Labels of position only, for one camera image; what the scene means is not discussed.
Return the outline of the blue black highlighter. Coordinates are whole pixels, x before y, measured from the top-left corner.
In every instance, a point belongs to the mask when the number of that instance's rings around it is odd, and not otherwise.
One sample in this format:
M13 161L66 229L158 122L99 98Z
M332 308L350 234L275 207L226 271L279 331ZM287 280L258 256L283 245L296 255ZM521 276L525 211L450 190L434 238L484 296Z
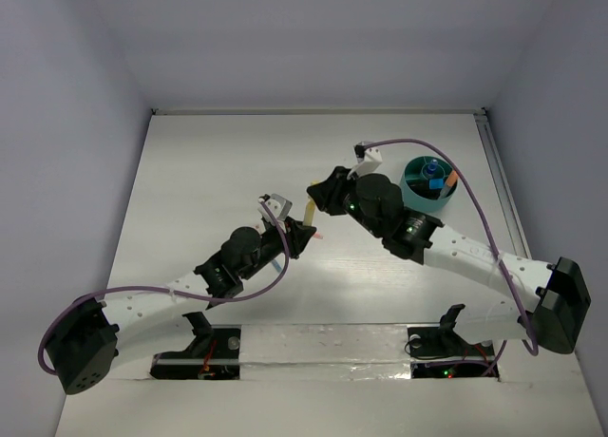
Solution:
M428 181L428 188L430 190L440 190L444 187L443 179L432 179Z

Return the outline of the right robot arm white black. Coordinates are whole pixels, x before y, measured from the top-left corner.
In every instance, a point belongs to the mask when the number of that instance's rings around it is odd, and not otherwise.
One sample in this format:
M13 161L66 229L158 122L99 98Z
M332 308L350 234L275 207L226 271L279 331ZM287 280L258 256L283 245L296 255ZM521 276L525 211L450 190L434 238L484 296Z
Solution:
M392 255L451 272L507 297L482 319L464 320L456 304L451 321L437 331L439 346L458 353L487 339L528 339L550 352L573 352L591 304L580 266L566 257L547 263L494 253L439 219L404 205L400 188L382 174L350 178L337 166L308 187L319 211L348 215L382 241Z

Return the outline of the yellow translucent marker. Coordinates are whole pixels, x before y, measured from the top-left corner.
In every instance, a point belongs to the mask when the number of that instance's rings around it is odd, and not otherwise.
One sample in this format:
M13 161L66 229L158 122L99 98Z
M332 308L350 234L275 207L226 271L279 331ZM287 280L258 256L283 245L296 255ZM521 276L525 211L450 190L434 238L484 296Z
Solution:
M314 223L314 214L316 210L316 205L311 198L308 198L307 204L305 206L305 212L302 220L302 224L304 226L312 226Z

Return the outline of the grey marker orange tip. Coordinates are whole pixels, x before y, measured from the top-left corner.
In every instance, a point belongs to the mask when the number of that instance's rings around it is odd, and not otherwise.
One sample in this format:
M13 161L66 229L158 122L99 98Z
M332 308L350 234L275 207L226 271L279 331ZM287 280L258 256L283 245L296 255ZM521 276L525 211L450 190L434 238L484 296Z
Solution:
M453 187L454 187L454 186L457 184L457 182L458 182L458 180L456 180L455 182L450 183L450 182L448 182L448 181L447 181L447 178L446 178L446 180L445 180L445 182L444 182L444 187L441 189L440 194L439 194L439 199L440 199L440 200L442 200L442 199L446 198L446 197L447 197L447 196L450 194L450 192L451 192L452 188L453 188Z

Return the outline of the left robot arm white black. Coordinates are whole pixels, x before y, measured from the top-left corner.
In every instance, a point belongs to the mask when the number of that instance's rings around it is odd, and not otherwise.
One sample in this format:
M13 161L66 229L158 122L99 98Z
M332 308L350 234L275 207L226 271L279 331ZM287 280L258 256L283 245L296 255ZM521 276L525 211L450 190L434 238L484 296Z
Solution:
M92 388L112 369L129 362L153 331L169 323L183 326L177 343L199 356L213 329L204 313L225 302L242 302L244 283L277 256L297 259L316 229L286 218L264 232L239 227L219 250L192 272L163 286L123 286L83 295L47 328L38 362L56 376L66 394Z

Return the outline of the orange marker cap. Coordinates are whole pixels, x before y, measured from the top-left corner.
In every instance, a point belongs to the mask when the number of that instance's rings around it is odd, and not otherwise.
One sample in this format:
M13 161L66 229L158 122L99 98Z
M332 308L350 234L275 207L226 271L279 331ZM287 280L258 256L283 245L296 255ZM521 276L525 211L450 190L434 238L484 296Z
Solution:
M449 174L448 178L446 181L453 183L455 182L457 179L459 178L458 173L455 170L452 170L451 173Z

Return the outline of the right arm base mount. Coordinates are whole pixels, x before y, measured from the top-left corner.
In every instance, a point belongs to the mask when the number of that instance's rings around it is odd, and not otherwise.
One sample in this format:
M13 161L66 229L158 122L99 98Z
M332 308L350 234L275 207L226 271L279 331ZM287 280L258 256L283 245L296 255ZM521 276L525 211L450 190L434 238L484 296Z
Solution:
M468 344L454 331L464 308L452 305L437 324L408 327L404 352L413 379L500 378L497 366L486 372L494 362L493 345Z

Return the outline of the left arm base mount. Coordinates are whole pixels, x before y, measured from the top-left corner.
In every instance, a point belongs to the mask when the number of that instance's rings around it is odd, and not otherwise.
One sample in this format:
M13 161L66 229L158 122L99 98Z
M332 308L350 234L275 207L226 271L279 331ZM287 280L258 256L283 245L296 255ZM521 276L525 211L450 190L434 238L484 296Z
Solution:
M238 380L240 326L214 327L203 312L186 313L193 338L182 351L153 357L149 374L156 380Z

